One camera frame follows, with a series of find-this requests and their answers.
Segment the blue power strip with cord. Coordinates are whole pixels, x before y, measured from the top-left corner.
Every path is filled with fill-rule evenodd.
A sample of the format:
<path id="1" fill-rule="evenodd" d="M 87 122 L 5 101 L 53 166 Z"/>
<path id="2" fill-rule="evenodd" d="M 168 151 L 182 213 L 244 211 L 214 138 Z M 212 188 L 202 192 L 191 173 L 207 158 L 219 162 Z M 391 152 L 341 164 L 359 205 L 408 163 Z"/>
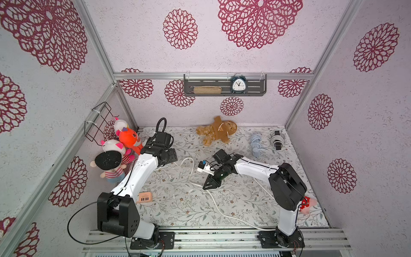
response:
<path id="1" fill-rule="evenodd" d="M 250 136 L 250 146 L 252 149 L 252 154 L 255 158 L 259 158 L 262 151 L 266 150 L 266 147 L 261 144 L 262 135 L 260 133 L 255 133 Z"/>

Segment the pink power strip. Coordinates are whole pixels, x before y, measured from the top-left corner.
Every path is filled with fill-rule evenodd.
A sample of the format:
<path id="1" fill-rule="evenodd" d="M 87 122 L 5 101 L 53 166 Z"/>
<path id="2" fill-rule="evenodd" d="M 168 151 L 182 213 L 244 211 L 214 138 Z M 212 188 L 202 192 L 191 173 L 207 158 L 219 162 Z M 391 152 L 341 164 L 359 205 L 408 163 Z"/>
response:
<path id="1" fill-rule="evenodd" d="M 138 195 L 136 203 L 149 203 L 153 201 L 153 194 L 151 192 L 141 192 Z"/>

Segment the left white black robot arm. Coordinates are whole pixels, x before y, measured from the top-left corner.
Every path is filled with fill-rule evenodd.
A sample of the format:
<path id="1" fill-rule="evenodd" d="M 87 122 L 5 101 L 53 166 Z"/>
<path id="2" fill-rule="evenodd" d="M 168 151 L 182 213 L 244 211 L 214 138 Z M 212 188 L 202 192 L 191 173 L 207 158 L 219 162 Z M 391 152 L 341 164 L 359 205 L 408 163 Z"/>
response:
<path id="1" fill-rule="evenodd" d="M 174 138 L 165 132 L 167 119 L 162 117 L 155 134 L 147 140 L 131 171 L 111 192 L 97 199 L 97 229 L 126 238 L 157 244 L 158 226 L 140 219 L 136 202 L 151 174 L 159 167 L 178 160 L 172 148 Z"/>

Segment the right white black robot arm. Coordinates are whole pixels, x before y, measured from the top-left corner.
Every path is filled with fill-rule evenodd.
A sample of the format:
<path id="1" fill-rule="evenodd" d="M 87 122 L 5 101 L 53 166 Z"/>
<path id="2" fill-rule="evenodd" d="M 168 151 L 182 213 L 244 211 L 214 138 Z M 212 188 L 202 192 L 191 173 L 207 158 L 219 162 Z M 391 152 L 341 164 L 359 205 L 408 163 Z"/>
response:
<path id="1" fill-rule="evenodd" d="M 290 164 L 271 166 L 240 154 L 227 154 L 222 149 L 213 158 L 213 162 L 204 160 L 198 165 L 198 171 L 208 174 L 202 186 L 204 190 L 219 188 L 222 181 L 231 174 L 246 175 L 268 183 L 280 206 L 277 232 L 286 237 L 291 237 L 296 232 L 298 211 L 305 201 L 307 186 Z"/>

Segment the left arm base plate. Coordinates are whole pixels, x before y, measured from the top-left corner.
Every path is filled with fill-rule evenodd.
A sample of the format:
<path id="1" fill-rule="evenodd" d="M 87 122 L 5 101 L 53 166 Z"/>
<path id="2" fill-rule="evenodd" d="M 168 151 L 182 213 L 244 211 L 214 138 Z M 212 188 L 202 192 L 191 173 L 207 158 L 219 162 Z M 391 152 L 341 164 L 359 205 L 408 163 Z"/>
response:
<path id="1" fill-rule="evenodd" d="M 131 250 L 171 250 L 174 248 L 175 233 L 155 231 L 150 239 L 132 238 Z"/>

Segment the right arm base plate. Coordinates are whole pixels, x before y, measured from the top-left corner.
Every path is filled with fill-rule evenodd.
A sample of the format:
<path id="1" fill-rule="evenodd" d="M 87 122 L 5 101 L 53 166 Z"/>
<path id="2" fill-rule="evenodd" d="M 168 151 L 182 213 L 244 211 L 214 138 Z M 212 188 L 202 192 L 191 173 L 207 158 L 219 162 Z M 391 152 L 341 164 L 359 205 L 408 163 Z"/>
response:
<path id="1" fill-rule="evenodd" d="M 302 233 L 295 230 L 290 236 L 276 231 L 260 231 L 258 240 L 262 248 L 304 248 L 305 242 Z"/>

